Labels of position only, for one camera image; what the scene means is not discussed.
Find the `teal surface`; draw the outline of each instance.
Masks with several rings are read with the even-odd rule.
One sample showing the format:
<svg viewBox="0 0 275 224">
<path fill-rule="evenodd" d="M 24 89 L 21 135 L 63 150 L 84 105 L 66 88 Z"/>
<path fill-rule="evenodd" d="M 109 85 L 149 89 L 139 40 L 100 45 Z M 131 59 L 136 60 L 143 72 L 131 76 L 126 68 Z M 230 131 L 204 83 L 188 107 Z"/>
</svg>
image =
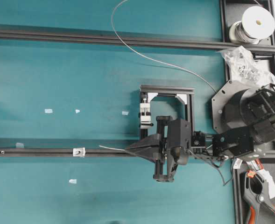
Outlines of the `teal surface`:
<svg viewBox="0 0 275 224">
<path fill-rule="evenodd" d="M 0 23 L 111 30 L 107 19 L 117 2 L 0 1 Z M 220 38 L 217 0 L 153 2 L 127 2 L 134 6 L 120 8 L 116 23 L 123 23 L 121 30 L 127 32 Z M 194 13 L 196 7 L 205 15 Z M 176 16 L 174 25 L 161 26 L 164 18 L 156 18 L 154 8 L 168 18 Z M 183 8 L 189 13 L 183 14 Z M 143 26 L 122 19 L 134 13 L 143 19 L 131 23 Z M 198 16 L 193 23 L 207 23 L 195 26 L 190 13 Z M 193 30 L 179 25 L 185 20 Z M 189 68 L 216 89 L 225 82 L 223 60 L 214 51 L 136 49 Z M 213 91 L 183 71 L 145 60 L 123 46 L 0 41 L 0 146 L 123 147 L 138 139 L 141 84 L 194 87 L 196 129 L 213 132 Z M 157 98 L 151 106 L 153 120 L 156 115 L 182 116 L 175 100 Z M 0 158 L 0 223 L 234 223 L 232 185 L 222 187 L 216 170 L 190 159 L 171 184 L 153 181 L 153 171 L 152 163 L 139 158 Z M 222 171 L 229 179 L 230 164 Z"/>
<path fill-rule="evenodd" d="M 0 0 L 0 24 L 112 31 L 120 0 Z M 129 0 L 115 14 L 118 31 L 221 40 L 219 0 Z"/>
</svg>

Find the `orange clamp handle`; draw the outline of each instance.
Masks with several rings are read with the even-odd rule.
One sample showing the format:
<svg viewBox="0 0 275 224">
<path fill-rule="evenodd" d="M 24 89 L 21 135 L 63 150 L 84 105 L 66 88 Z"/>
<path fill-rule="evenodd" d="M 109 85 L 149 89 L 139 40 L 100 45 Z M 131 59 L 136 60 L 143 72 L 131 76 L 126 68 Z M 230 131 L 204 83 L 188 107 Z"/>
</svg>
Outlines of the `orange clamp handle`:
<svg viewBox="0 0 275 224">
<path fill-rule="evenodd" d="M 255 224 L 255 210 L 253 206 L 250 206 L 250 219 L 248 221 L 248 224 Z"/>
</svg>

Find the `plastic bag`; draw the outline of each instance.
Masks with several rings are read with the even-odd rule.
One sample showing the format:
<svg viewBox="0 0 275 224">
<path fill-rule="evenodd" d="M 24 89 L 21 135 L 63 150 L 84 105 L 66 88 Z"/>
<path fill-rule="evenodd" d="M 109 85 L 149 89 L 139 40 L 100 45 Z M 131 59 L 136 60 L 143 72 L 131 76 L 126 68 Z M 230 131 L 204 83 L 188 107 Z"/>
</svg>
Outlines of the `plastic bag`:
<svg viewBox="0 0 275 224">
<path fill-rule="evenodd" d="M 275 84 L 275 76 L 269 71 L 259 69 L 252 53 L 243 46 L 222 50 L 220 53 L 231 68 L 232 80 L 258 87 Z"/>
</svg>

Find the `metal bracket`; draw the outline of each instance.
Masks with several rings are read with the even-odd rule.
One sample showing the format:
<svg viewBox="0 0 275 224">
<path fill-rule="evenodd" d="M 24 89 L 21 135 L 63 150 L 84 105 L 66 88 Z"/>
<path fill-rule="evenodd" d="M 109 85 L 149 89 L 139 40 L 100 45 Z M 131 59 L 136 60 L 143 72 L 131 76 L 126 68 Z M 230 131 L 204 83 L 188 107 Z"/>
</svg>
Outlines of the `metal bracket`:
<svg viewBox="0 0 275 224">
<path fill-rule="evenodd" d="M 177 98 L 185 107 L 185 119 L 191 123 L 191 129 L 194 131 L 194 114 L 193 114 L 193 97 L 194 88 L 185 87 L 172 87 L 172 86 L 155 86 L 155 85 L 141 85 L 140 86 L 140 104 L 149 104 L 155 97 L 175 97 Z M 150 116 L 150 108 L 148 108 L 148 113 L 140 113 L 141 118 L 141 133 L 140 139 L 147 137 L 148 128 L 151 126 L 151 120 L 144 118 L 142 116 Z"/>
</svg>

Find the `mounting plate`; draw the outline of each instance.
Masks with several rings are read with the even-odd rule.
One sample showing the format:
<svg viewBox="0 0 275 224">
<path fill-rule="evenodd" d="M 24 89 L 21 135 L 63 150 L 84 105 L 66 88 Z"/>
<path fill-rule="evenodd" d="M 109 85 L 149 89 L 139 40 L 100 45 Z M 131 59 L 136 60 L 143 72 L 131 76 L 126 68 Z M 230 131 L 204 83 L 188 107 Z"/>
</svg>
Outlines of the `mounting plate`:
<svg viewBox="0 0 275 224">
<path fill-rule="evenodd" d="M 228 81 L 211 99 L 212 101 L 212 116 L 213 129 L 217 133 L 223 133 L 229 130 L 229 127 L 222 120 L 223 107 L 227 104 L 230 98 L 241 90 L 252 88 L 239 81 Z"/>
</svg>

